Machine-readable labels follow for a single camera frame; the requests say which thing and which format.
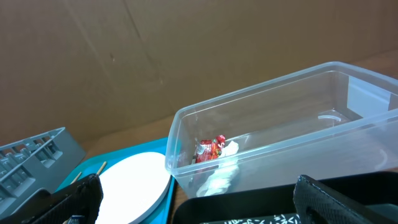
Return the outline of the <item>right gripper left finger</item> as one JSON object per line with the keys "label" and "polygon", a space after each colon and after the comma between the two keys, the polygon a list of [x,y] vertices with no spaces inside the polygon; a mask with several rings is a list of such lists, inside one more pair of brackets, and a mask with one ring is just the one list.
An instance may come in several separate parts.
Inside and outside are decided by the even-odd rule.
{"label": "right gripper left finger", "polygon": [[102,199],[100,177],[90,174],[53,194],[39,190],[14,213],[1,218],[1,224],[58,224],[74,215],[82,216],[83,223],[94,223]]}

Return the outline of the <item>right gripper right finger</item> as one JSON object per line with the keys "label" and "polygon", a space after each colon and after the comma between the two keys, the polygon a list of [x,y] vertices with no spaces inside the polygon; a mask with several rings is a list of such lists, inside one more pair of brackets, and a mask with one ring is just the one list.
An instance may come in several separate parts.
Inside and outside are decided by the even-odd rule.
{"label": "right gripper right finger", "polygon": [[301,224],[395,222],[307,175],[298,177],[293,201]]}

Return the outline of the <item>white tissue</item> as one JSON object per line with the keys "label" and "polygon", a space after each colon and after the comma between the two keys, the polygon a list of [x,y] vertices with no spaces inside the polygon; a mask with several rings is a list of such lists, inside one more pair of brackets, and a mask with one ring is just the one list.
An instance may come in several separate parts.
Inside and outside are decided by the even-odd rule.
{"label": "white tissue", "polygon": [[[239,144],[231,141],[224,145],[219,158],[235,155],[238,152]],[[224,194],[231,186],[231,181],[239,172],[236,160],[230,160],[217,166],[197,170],[193,183],[197,184],[197,197]]]}

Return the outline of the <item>red snack wrapper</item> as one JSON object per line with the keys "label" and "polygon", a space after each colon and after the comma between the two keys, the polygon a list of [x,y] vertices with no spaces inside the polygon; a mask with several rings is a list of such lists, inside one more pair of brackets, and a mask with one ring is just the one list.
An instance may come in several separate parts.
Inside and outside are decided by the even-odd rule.
{"label": "red snack wrapper", "polygon": [[195,149],[195,163],[201,163],[217,159],[222,154],[226,142],[224,135],[216,136],[213,139],[204,139],[198,142]]}

